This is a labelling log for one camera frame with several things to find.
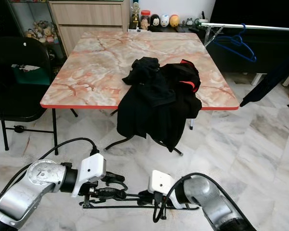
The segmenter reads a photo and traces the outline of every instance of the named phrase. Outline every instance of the black clothing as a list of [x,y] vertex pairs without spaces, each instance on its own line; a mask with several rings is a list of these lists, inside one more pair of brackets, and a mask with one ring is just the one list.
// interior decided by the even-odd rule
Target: black clothing
[[201,101],[198,71],[189,61],[159,67],[158,59],[135,60],[122,80],[132,85],[118,106],[117,131],[162,141],[169,151],[179,142],[187,118],[196,118]]
[[249,102],[257,102],[269,93],[280,81],[289,75],[289,57],[277,66],[273,71],[268,73],[264,79],[248,93],[240,104],[240,107]]

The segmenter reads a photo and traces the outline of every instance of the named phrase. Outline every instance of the blue hanger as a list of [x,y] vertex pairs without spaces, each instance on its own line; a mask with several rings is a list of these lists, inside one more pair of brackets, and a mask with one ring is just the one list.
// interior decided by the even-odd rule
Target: blue hanger
[[[221,46],[221,47],[223,47],[223,48],[225,48],[225,49],[227,49],[227,50],[229,50],[229,51],[231,51],[231,52],[233,52],[233,53],[241,56],[242,58],[247,59],[248,61],[251,61],[251,62],[254,63],[254,62],[257,61],[257,58],[256,58],[254,52],[252,51],[252,49],[251,49],[246,43],[243,42],[243,39],[242,39],[242,37],[241,37],[241,34],[243,34],[243,33],[245,32],[245,30],[246,30],[245,24],[242,23],[242,25],[243,25],[244,28],[243,28],[243,30],[242,30],[238,35],[234,35],[234,36],[232,36],[232,37],[231,37],[231,36],[219,36],[219,37],[216,37],[213,42],[214,42],[216,45],[219,45],[219,46]],[[236,46],[238,46],[238,47],[240,47],[240,46],[243,45],[244,47],[246,47],[246,48],[250,51],[251,57],[246,57],[245,55],[240,54],[240,53],[238,53],[237,51],[235,51],[235,50],[233,50],[233,49],[231,49],[231,48],[229,48],[229,47],[227,47],[227,46],[225,46],[225,45],[220,44],[219,41],[220,41],[220,40],[223,40],[223,39],[224,39],[224,40],[225,40],[225,39],[229,39],[232,44],[234,44],[234,45],[236,45]]]

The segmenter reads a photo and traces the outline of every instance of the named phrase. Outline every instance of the cabinet drawer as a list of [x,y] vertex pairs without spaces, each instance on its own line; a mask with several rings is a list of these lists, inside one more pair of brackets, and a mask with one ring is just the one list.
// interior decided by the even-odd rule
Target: cabinet drawer
[[60,26],[67,55],[73,51],[80,37],[87,31],[122,31],[121,27],[102,26]]
[[103,4],[53,4],[61,25],[121,26],[121,6]]

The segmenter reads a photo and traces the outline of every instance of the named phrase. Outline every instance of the red lid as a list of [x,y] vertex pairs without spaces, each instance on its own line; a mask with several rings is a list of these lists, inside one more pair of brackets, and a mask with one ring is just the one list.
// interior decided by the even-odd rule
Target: red lid
[[146,11],[146,10],[143,10],[141,11],[141,15],[151,15],[151,12],[150,11]]

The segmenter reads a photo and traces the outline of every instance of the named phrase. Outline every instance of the table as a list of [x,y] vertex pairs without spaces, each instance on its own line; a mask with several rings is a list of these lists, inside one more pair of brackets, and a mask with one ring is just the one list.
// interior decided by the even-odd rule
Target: table
[[130,86],[122,78],[135,59],[156,57],[161,66],[194,63],[202,110],[236,110],[239,103],[194,33],[85,32],[40,104],[44,108],[117,109]]

